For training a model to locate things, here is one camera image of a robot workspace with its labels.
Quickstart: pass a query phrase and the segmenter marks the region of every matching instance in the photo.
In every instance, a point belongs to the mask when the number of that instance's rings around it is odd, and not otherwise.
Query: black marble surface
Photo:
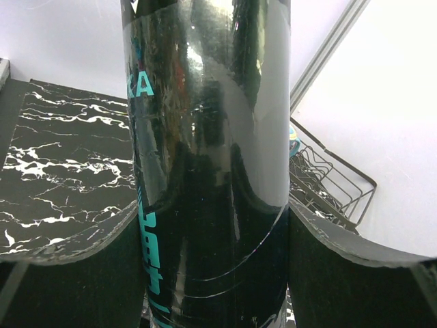
[[[32,81],[0,174],[0,255],[58,243],[135,196],[125,100]]]

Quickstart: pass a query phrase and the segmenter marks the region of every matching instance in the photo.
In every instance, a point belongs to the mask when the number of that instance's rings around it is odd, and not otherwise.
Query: black marble countertop
[[[135,210],[126,101],[9,82],[0,92],[0,257],[80,255]]]

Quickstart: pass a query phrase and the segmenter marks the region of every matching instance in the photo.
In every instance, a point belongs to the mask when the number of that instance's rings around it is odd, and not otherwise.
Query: black cylinder
[[[122,0],[158,327],[282,327],[290,0]]]

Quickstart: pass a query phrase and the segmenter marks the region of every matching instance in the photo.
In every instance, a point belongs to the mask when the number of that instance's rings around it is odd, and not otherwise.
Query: shiny black tube
[[[282,327],[290,0],[122,0],[157,327]]]

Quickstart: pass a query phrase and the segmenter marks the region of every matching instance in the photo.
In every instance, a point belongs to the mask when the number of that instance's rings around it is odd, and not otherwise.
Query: rack wire
[[[314,214],[355,234],[378,186],[375,180],[337,156],[295,119],[291,123],[313,142],[300,140],[290,158],[290,197]]]

